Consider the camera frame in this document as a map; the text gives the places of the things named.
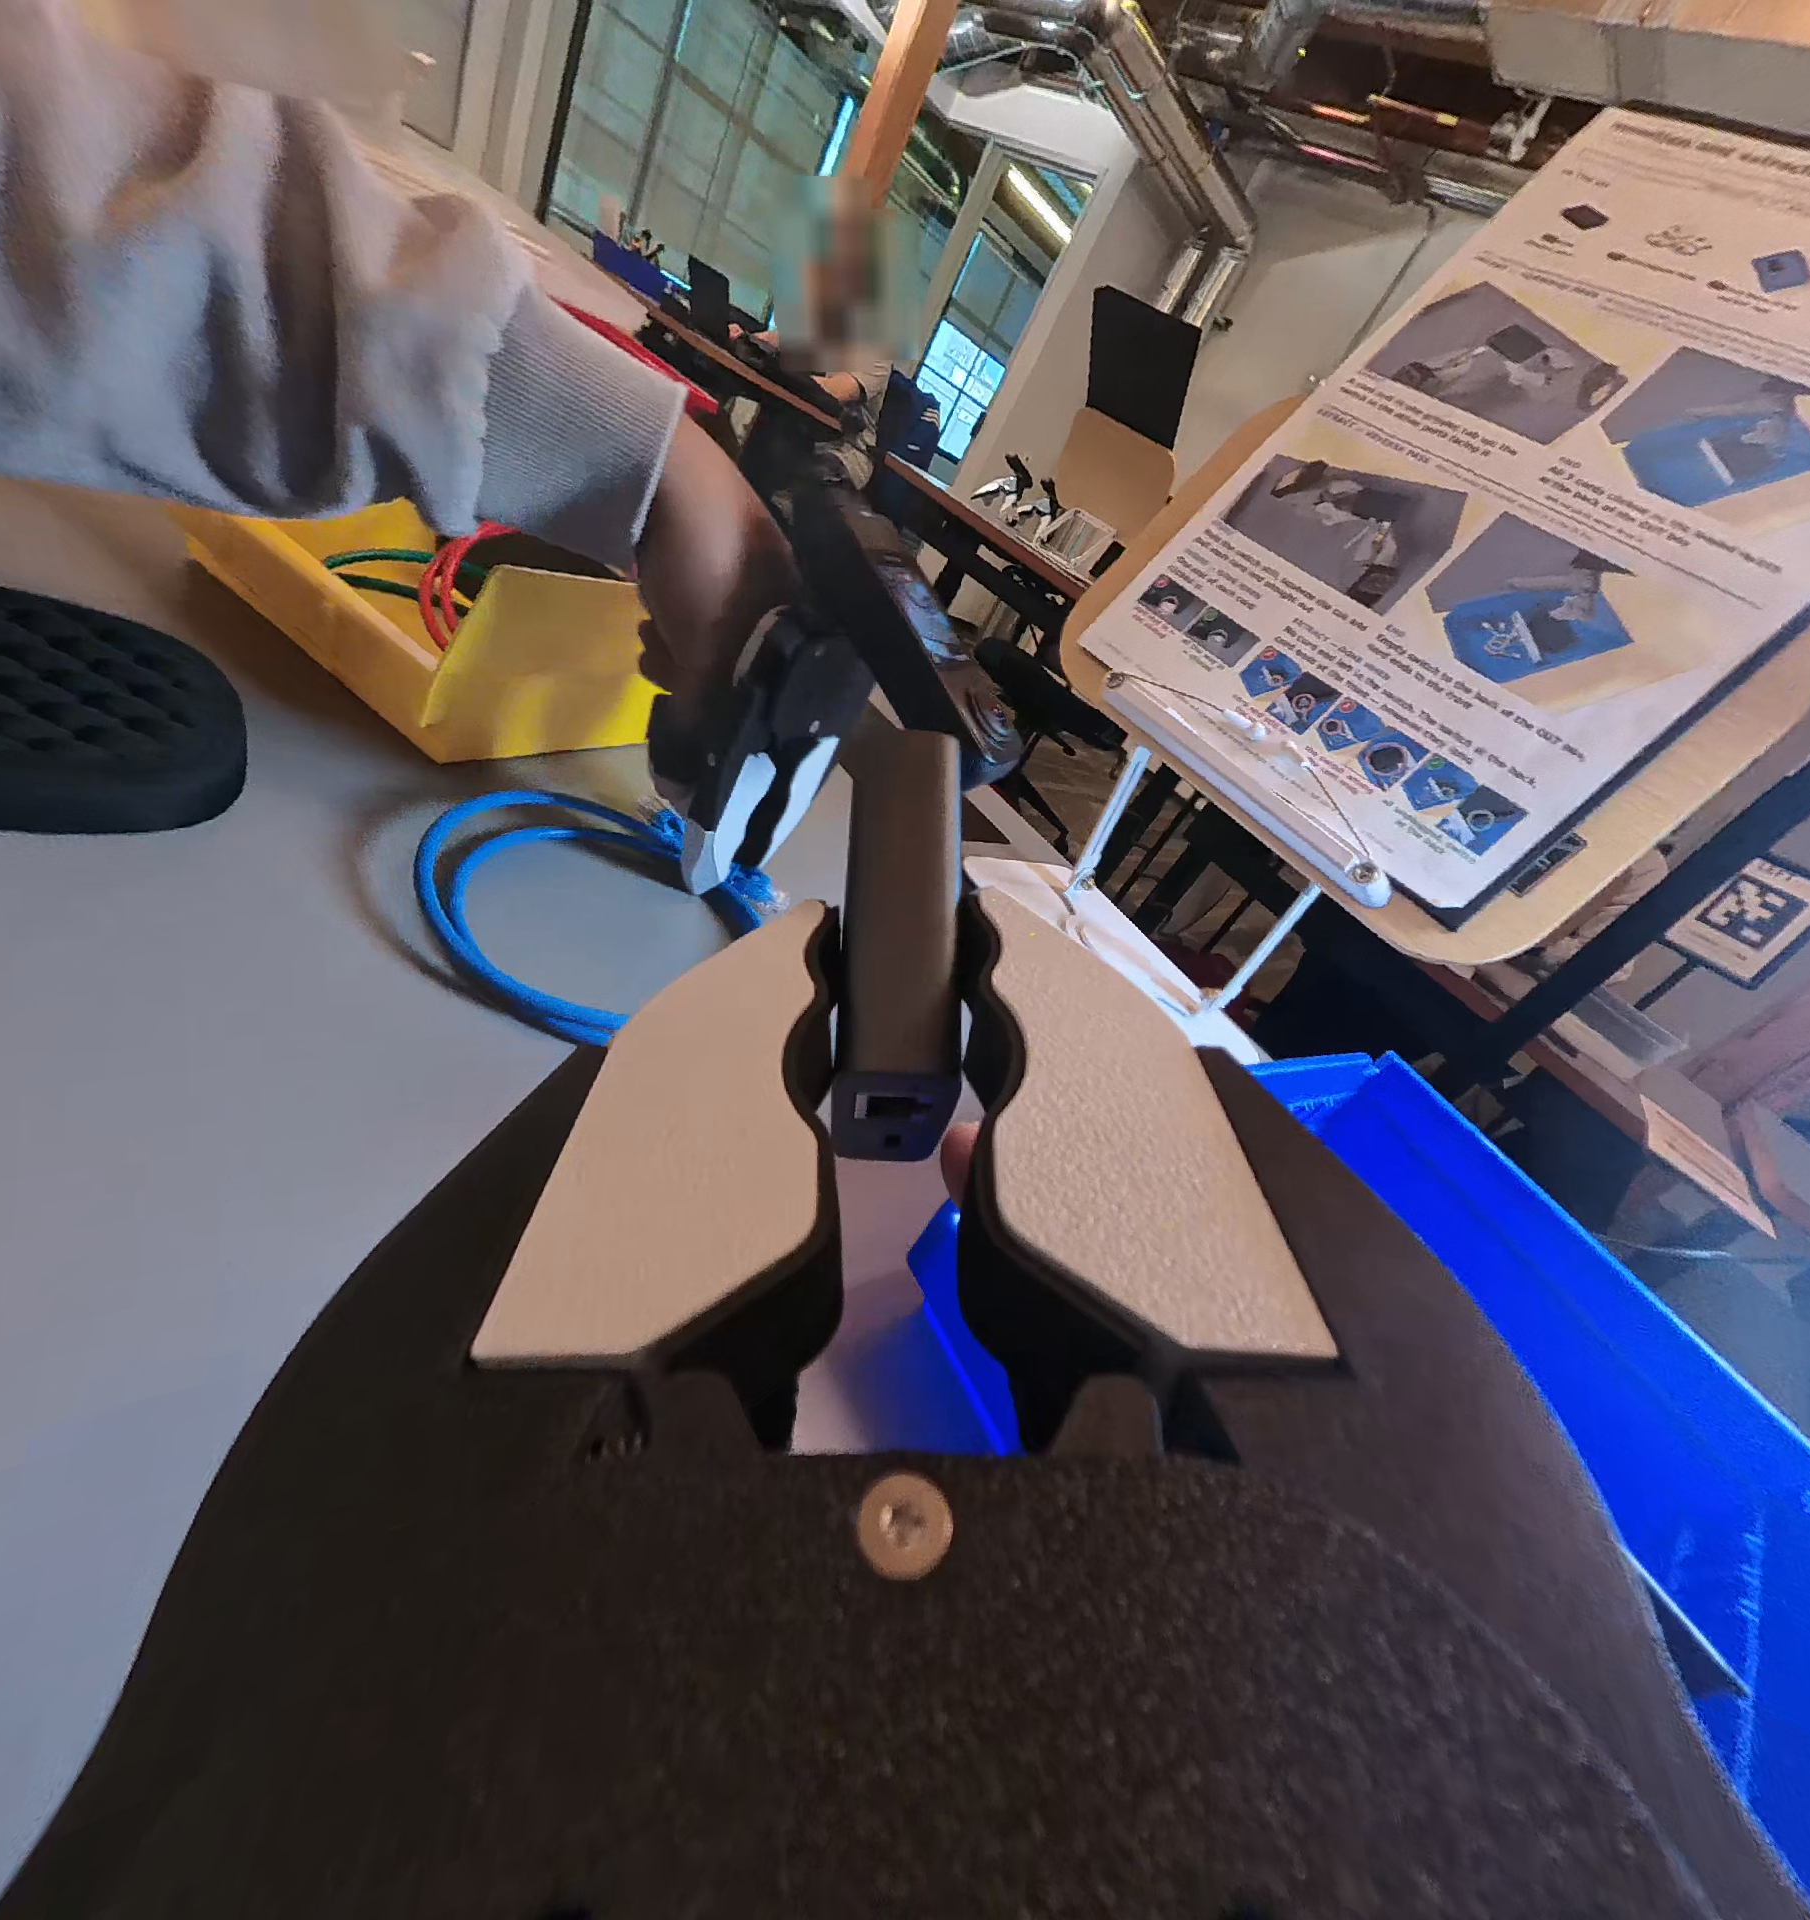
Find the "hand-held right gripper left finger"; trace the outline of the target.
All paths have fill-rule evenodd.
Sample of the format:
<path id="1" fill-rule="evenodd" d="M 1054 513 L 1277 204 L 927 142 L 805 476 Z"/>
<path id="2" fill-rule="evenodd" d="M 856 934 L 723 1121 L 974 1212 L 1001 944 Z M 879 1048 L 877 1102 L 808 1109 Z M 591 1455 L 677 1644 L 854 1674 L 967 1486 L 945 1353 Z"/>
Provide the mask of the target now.
<path id="1" fill-rule="evenodd" d="M 631 1015 L 469 1347 L 486 1370 L 713 1374 L 765 1448 L 845 1312 L 832 1067 L 838 911 L 736 938 Z"/>

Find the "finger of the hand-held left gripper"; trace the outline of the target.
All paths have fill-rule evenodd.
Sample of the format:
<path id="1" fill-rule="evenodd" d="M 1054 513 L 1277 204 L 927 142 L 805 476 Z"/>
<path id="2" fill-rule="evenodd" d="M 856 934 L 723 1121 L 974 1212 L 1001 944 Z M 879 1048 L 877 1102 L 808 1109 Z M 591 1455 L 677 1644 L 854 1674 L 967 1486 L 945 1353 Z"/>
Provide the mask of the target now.
<path id="1" fill-rule="evenodd" d="M 765 870 L 807 820 L 845 748 L 845 731 L 794 742 L 775 760 L 770 783 L 751 813 L 751 866 Z"/>
<path id="2" fill-rule="evenodd" d="M 694 897 L 715 893 L 736 867 L 763 867 L 782 847 L 782 771 L 766 752 L 713 757 L 689 798 L 681 878 Z"/>

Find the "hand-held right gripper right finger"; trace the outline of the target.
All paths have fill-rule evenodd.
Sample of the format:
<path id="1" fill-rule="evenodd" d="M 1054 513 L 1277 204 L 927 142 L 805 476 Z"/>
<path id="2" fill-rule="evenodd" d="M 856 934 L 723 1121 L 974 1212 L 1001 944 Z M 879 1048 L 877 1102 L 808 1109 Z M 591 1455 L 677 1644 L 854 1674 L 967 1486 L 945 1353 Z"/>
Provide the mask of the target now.
<path id="1" fill-rule="evenodd" d="M 1210 1065 L 1130 982 L 977 885 L 962 906 L 985 1116 L 958 1306 L 1007 1375 L 1027 1451 L 1087 1382 L 1137 1382 L 1163 1420 L 1191 1384 L 1321 1375 L 1342 1351 Z"/>

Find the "dark grey ethernet adapter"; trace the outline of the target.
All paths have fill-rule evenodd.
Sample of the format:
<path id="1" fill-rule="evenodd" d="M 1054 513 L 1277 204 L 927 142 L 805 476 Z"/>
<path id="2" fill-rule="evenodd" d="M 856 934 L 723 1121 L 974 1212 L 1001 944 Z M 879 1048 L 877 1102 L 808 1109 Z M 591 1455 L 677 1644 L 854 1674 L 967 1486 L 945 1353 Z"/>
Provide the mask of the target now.
<path id="1" fill-rule="evenodd" d="M 965 1084 L 962 756 L 877 717 L 848 766 L 831 1137 L 845 1161 L 919 1163 Z"/>

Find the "yellow plastic bin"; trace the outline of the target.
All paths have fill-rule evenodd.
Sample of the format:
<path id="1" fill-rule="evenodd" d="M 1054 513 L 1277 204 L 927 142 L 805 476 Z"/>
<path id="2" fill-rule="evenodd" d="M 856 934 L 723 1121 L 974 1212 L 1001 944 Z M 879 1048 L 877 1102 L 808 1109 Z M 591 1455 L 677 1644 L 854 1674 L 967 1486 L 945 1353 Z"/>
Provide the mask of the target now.
<path id="1" fill-rule="evenodd" d="M 642 603 L 524 539 L 435 561 L 409 500 L 263 519 L 173 505 L 190 557 L 437 763 L 631 748 L 657 688 Z"/>

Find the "blue plastic bin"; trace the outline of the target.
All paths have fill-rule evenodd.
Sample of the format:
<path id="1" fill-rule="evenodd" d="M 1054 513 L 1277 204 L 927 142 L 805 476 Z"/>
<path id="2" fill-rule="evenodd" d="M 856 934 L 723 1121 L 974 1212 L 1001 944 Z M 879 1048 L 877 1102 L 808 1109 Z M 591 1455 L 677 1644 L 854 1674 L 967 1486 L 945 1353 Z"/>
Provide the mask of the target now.
<path id="1" fill-rule="evenodd" d="M 1250 1075 L 1420 1236 L 1551 1403 L 1692 1714 L 1810 1900 L 1810 1439 L 1398 1055 Z"/>

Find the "person's left forearm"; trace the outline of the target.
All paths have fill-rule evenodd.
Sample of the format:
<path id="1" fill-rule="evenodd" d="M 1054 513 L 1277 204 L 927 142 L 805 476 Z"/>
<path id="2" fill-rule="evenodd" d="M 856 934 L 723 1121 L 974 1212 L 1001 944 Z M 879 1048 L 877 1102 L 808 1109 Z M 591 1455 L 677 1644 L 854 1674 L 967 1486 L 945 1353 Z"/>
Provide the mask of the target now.
<path id="1" fill-rule="evenodd" d="M 0 4 L 0 476 L 228 516 L 409 500 L 640 567 L 683 388 L 331 107 Z"/>

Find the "person's left hand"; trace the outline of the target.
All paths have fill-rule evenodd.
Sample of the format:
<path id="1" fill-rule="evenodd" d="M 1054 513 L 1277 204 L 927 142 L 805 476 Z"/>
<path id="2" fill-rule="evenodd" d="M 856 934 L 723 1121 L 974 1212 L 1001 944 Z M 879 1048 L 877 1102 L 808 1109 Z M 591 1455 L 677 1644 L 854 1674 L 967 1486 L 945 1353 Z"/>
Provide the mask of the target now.
<path id="1" fill-rule="evenodd" d="M 792 548 L 696 419 L 671 437 L 636 541 L 644 675 L 673 697 L 729 684 L 751 635 L 799 593 Z"/>

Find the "white document stand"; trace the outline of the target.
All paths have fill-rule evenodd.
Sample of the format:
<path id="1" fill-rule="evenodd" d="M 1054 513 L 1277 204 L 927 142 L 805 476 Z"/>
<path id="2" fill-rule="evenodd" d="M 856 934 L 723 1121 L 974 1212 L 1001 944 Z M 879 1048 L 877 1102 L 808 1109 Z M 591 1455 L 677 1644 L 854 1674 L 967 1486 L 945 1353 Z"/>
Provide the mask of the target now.
<path id="1" fill-rule="evenodd" d="M 1019 904 L 1137 987 L 1193 1045 L 1252 1065 L 1263 1053 L 1232 1019 L 1232 1008 L 1325 892 L 1363 909 L 1388 906 L 1395 885 L 1385 856 L 1351 821 L 1340 790 L 1322 777 L 1307 745 L 1277 717 L 1122 667 L 1106 670 L 1101 703 L 1122 728 L 1125 760 L 1076 856 L 1060 866 L 969 854 L 967 878 L 988 904 Z M 1171 771 L 1203 800 L 1223 803 L 1307 881 L 1216 987 L 1176 982 L 1173 961 L 1099 885 L 1101 860 L 1150 771 Z"/>

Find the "plywood panel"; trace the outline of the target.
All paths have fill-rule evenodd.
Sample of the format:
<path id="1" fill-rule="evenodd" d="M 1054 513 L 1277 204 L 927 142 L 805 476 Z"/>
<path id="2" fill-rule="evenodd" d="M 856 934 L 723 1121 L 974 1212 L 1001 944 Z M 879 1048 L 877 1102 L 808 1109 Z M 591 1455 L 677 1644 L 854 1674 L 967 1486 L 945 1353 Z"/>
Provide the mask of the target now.
<path id="1" fill-rule="evenodd" d="M 1087 403 L 1075 413 L 1054 465 L 1066 509 L 1078 509 L 1130 541 L 1166 505 L 1176 486 L 1175 450 Z"/>

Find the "black flat panel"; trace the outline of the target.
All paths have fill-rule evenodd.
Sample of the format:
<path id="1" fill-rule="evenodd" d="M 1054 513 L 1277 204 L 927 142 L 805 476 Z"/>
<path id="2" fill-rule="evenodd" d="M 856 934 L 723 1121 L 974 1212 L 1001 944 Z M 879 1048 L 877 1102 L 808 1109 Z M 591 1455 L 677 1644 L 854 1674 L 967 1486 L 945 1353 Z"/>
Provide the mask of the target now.
<path id="1" fill-rule="evenodd" d="M 1200 326 L 1122 288 L 1096 285 L 1084 406 L 1173 451 L 1203 341 Z"/>

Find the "printed instruction sheet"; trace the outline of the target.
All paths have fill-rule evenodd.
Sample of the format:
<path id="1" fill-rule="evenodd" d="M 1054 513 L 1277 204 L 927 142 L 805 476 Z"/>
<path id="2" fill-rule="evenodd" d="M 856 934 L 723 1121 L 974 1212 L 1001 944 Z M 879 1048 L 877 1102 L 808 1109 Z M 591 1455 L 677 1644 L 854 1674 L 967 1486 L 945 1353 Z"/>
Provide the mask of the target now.
<path id="1" fill-rule="evenodd" d="M 1810 144 L 1608 107 L 1082 646 L 1333 887 L 1456 928 L 1806 627 Z"/>

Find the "black mesh pad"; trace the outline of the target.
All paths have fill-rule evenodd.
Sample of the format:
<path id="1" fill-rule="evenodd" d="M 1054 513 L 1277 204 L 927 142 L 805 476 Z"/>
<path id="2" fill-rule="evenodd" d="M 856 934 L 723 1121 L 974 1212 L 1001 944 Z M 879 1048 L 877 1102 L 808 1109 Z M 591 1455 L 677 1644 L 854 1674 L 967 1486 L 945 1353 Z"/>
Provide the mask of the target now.
<path id="1" fill-rule="evenodd" d="M 225 670 L 126 615 L 0 585 L 0 832 L 147 836 L 226 813 L 248 771 Z"/>

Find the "framed black-and-white marker tag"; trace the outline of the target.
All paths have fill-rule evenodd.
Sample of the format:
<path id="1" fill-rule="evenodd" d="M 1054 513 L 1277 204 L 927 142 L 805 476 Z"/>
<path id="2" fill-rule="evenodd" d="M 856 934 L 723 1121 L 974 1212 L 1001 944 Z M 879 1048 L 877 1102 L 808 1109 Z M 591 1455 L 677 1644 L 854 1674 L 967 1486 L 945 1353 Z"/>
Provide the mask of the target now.
<path id="1" fill-rule="evenodd" d="M 1660 945 L 1692 972 L 1757 992 L 1810 944 L 1810 867 L 1754 856 L 1673 922 Z"/>

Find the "silver ventilation duct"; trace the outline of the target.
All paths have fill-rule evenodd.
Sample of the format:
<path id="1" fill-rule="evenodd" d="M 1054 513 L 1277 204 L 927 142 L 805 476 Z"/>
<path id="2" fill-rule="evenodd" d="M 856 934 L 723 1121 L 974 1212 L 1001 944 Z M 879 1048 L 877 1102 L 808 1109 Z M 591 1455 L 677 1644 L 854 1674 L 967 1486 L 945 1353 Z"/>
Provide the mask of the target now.
<path id="1" fill-rule="evenodd" d="M 1255 251 L 1255 205 L 1229 161 L 1214 154 L 1142 5 L 1075 1 L 1063 5 L 1063 19 L 1060 39 L 1193 234 L 1213 251 Z"/>

